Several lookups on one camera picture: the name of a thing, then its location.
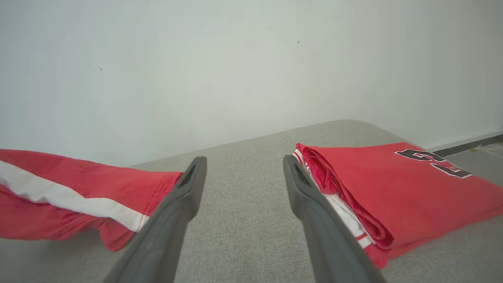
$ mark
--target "gray sofa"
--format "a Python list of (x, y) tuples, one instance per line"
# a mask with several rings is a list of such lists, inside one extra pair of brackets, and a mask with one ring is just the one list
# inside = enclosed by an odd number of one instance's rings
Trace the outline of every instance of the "gray sofa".
[[(175, 282), (314, 282), (301, 223), (292, 214), (283, 156), (296, 143), (363, 147), (404, 141), (369, 123), (338, 120), (133, 166), (182, 171), (208, 158), (201, 206), (190, 222)], [(0, 240), (1, 282), (100, 282), (124, 250), (96, 231), (64, 242)], [(455, 231), (391, 260), (389, 282), (501, 282), (503, 217)]]

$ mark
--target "printed number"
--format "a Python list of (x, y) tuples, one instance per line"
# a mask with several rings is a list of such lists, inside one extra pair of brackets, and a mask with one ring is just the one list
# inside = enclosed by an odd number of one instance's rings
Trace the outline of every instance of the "printed number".
[(432, 159), (437, 162), (444, 162), (445, 159), (441, 158), (440, 156), (431, 153), (431, 152), (425, 152), (425, 151), (416, 151), (416, 150), (404, 150), (402, 152), (395, 152), (396, 154), (400, 154), (403, 157), (411, 158), (411, 159), (416, 159), (419, 161), (431, 161)]
[(438, 164), (433, 164), (433, 163), (430, 163), (430, 164), (433, 167), (441, 170), (444, 173), (447, 173), (447, 174), (452, 175), (452, 176), (456, 176), (456, 177), (461, 178), (461, 179), (464, 179), (466, 177), (471, 176), (470, 173), (466, 172), (465, 170), (456, 168), (456, 167), (445, 167), (445, 166), (440, 166)]
[[(439, 162), (439, 163), (446, 161), (442, 157), (440, 157), (434, 153), (427, 152), (427, 151), (417, 151), (417, 150), (412, 150), (412, 149), (406, 149), (404, 151), (395, 152), (395, 153), (398, 155), (401, 155), (403, 157), (407, 157), (407, 158), (419, 160), (419, 161), (429, 161), (429, 162)], [(430, 164), (433, 167), (439, 169), (440, 171), (446, 173), (447, 175), (455, 176), (455, 177), (458, 177), (461, 179), (464, 179), (464, 178), (472, 175), (469, 172), (467, 172), (463, 169), (456, 168), (456, 167), (446, 167), (446, 166), (441, 166), (441, 165), (438, 165), (435, 163), (430, 163)]]

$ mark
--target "folded red shirt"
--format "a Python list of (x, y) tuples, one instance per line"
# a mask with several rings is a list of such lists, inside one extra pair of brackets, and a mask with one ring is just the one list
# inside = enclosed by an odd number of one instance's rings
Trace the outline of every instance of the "folded red shirt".
[(388, 259), (471, 223), (503, 213), (503, 189), (408, 143), (363, 148), (297, 144), (324, 194), (337, 194)]

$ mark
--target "folded clothing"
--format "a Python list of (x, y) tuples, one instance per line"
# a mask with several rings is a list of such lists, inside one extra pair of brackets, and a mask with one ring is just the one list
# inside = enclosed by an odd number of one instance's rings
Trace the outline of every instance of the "folded clothing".
[(110, 250), (119, 250), (181, 174), (0, 150), (0, 237), (60, 241), (96, 228)]
[(356, 215), (372, 242), (362, 247), (380, 268), (419, 245), (503, 213), (503, 189), (408, 143), (296, 148), (320, 191), (336, 195)]

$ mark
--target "white wall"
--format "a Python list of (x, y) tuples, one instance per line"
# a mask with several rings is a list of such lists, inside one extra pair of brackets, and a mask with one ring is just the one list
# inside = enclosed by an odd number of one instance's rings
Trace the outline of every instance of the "white wall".
[(498, 0), (0, 2), (0, 148), (128, 166), (336, 119), (426, 148), (503, 129)]

